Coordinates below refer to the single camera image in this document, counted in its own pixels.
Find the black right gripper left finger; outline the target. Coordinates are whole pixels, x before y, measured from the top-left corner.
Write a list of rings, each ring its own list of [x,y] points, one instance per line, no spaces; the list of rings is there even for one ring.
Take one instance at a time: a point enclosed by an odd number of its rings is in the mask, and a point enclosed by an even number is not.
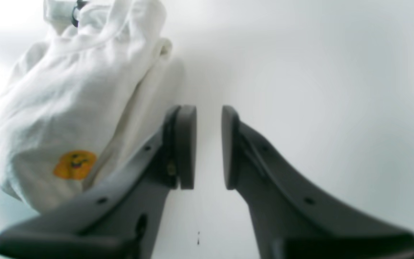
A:
[[[194,188],[197,109],[170,108],[124,166],[85,193],[0,231],[10,259],[149,259],[171,190]]]

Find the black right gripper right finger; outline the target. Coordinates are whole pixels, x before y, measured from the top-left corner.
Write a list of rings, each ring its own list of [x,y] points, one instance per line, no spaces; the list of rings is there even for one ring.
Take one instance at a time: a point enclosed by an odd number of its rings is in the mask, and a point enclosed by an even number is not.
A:
[[[414,259],[414,233],[369,216],[300,174],[230,105],[224,179],[248,205],[262,259]]]

